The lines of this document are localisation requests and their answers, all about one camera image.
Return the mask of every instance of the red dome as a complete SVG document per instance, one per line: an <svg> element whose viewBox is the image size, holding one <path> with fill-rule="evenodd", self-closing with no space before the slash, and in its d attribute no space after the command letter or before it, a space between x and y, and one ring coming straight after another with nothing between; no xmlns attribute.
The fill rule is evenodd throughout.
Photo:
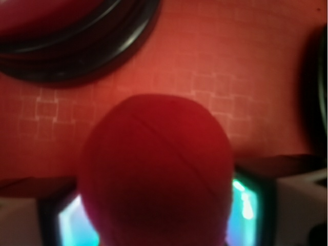
<svg viewBox="0 0 328 246"><path fill-rule="evenodd" d="M88 15L103 0L0 0L0 41L41 37Z"/></svg>

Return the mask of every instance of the round red object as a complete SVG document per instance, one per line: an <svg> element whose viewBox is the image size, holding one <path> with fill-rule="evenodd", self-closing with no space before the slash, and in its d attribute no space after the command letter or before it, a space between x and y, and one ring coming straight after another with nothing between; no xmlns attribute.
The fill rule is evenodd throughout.
<svg viewBox="0 0 328 246"><path fill-rule="evenodd" d="M233 157L216 119L191 100L133 96L95 127L78 176L105 245L222 245Z"/></svg>
<svg viewBox="0 0 328 246"><path fill-rule="evenodd" d="M0 0L0 41L45 36L79 21L103 0Z"/></svg>

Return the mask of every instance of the glowing screen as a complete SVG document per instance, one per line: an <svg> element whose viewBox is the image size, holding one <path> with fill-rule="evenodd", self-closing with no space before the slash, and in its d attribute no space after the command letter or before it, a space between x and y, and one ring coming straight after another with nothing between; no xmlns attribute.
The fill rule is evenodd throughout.
<svg viewBox="0 0 328 246"><path fill-rule="evenodd" d="M229 246L255 246L257 206L257 195L234 179L233 204L227 230ZM99 245L99 236L84 211L80 196L60 212L59 232L62 246Z"/></svg>
<svg viewBox="0 0 328 246"><path fill-rule="evenodd" d="M257 195L234 179L233 203L227 230L228 245L255 246L257 209Z"/></svg>
<svg viewBox="0 0 328 246"><path fill-rule="evenodd" d="M59 233L62 246L99 245L99 236L86 215L81 196L60 212Z"/></svg>

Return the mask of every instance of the black object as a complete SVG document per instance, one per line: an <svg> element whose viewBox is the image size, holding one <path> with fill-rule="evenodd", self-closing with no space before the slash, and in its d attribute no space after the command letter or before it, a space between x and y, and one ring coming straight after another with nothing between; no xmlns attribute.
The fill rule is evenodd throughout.
<svg viewBox="0 0 328 246"><path fill-rule="evenodd" d="M143 44L160 0L104 0L77 24L35 40L0 43L0 71L19 79L59 81L121 65Z"/></svg>
<svg viewBox="0 0 328 246"><path fill-rule="evenodd" d="M327 26L324 27L319 48L318 94L322 124L327 137Z"/></svg>
<svg viewBox="0 0 328 246"><path fill-rule="evenodd" d="M309 246L327 245L327 223L318 224L309 233Z"/></svg>
<svg viewBox="0 0 328 246"><path fill-rule="evenodd" d="M327 157L327 26L315 28L300 66L300 116L315 155Z"/></svg>

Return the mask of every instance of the red surface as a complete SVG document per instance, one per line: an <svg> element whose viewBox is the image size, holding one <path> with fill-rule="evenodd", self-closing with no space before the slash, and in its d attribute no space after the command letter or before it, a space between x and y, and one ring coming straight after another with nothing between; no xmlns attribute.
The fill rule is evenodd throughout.
<svg viewBox="0 0 328 246"><path fill-rule="evenodd" d="M217 120L176 96L139 95L92 131L79 187L105 245L222 245L232 150Z"/></svg>
<svg viewBox="0 0 328 246"><path fill-rule="evenodd" d="M80 146L137 93L194 99L236 157L311 153L299 108L307 39L322 0L163 0L154 32L124 66L85 86L49 89L0 74L0 177L74 174Z"/></svg>
<svg viewBox="0 0 328 246"><path fill-rule="evenodd" d="M65 28L102 0L2 0L0 41L36 38Z"/></svg>

